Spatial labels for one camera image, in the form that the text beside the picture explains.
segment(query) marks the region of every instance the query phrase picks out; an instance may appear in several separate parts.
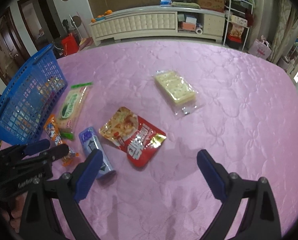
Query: pink bedspread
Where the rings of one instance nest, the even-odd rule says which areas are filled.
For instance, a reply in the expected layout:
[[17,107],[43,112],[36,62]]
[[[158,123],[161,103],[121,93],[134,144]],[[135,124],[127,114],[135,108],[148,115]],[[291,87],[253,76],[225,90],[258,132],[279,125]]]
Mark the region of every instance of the pink bedspread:
[[[76,134],[88,126],[98,130],[120,106],[167,134],[141,171],[101,138],[117,174],[106,183],[95,181],[80,206],[102,240],[200,239],[221,205],[196,164],[203,148],[228,172],[268,178],[283,233],[298,217],[298,95],[278,66],[236,50],[180,41],[113,44],[62,58],[59,64],[69,85],[94,82]],[[203,108],[175,119],[152,78],[168,69],[200,91]],[[78,139],[70,145],[82,152]],[[54,177],[65,170],[55,163]],[[73,239],[57,211],[66,236]],[[243,212],[227,238],[235,235]]]

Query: orange candy wrapper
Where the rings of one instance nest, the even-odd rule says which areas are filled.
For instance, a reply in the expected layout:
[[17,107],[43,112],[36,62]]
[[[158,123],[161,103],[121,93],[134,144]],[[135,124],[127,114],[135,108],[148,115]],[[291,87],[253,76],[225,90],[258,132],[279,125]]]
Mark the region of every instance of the orange candy wrapper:
[[99,133],[126,152],[136,167],[145,166],[166,139],[163,131],[124,106],[99,129]]
[[[56,118],[54,114],[51,114],[50,117],[47,119],[46,124],[44,125],[44,130],[48,134],[48,136],[51,138],[52,141],[55,142],[56,146],[60,144],[66,144],[60,137],[59,133],[59,128],[56,123]],[[75,156],[78,156],[79,154],[74,152],[70,147],[69,147],[69,153],[67,156],[62,157],[62,162],[63,166],[67,166],[72,162],[72,159]]]

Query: shopping bag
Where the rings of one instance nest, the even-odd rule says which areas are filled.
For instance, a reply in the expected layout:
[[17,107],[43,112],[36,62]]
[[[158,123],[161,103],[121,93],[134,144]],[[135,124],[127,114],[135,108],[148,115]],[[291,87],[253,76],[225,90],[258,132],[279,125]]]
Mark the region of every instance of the shopping bag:
[[256,39],[254,41],[248,53],[256,57],[267,59],[271,54],[271,49],[266,39],[261,37],[261,40]]

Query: blue plastic basket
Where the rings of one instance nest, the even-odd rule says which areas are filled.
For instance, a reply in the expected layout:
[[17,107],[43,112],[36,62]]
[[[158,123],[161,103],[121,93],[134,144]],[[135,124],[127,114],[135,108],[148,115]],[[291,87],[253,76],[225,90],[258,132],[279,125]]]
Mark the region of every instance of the blue plastic basket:
[[29,58],[0,97],[0,139],[11,144],[39,140],[67,87],[50,44]]

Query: screw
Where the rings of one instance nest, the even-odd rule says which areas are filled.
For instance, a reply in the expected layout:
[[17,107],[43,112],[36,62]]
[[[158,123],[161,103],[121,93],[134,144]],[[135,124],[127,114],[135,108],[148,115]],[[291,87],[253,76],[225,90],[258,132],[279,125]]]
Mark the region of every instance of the screw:
[[63,179],[69,179],[70,178],[70,173],[69,172],[65,172],[64,174],[62,174],[62,178]]
[[32,181],[34,184],[38,184],[40,182],[39,178],[34,178],[34,180]]
[[229,175],[231,179],[237,179],[239,177],[239,175],[236,172],[231,172]]
[[261,178],[260,178],[260,181],[261,181],[261,183],[263,183],[263,184],[265,184],[265,183],[268,182],[268,180],[267,180],[266,177],[261,177]]

